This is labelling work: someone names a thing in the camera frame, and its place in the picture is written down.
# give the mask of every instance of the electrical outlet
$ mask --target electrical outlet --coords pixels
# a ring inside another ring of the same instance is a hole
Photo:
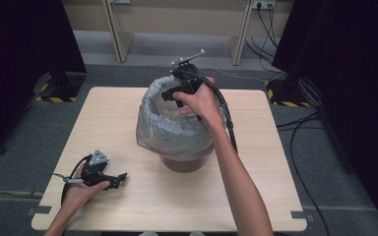
[[[257,9],[257,3],[262,4],[262,7],[260,8],[260,10],[266,10],[266,9],[275,8],[276,0],[253,1],[253,9]]]

